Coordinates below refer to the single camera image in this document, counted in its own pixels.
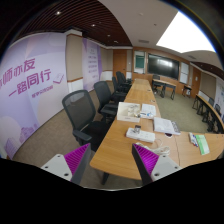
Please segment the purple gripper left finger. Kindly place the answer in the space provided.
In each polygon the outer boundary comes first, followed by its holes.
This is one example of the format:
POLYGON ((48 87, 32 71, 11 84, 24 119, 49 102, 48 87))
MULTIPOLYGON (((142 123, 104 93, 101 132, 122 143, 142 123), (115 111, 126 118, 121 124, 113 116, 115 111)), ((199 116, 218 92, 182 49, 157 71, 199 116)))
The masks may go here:
POLYGON ((56 154, 42 166, 42 169, 79 185, 90 154, 91 144, 87 143, 66 155, 56 154))

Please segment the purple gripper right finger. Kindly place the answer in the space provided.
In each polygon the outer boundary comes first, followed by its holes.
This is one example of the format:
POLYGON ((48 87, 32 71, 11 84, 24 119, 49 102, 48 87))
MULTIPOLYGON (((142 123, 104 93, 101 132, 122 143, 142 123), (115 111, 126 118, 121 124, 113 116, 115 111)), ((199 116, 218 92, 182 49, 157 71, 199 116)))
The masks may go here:
POLYGON ((169 156, 157 155, 137 144, 132 145, 132 155, 139 170, 143 185, 150 184, 181 170, 181 167, 169 156))

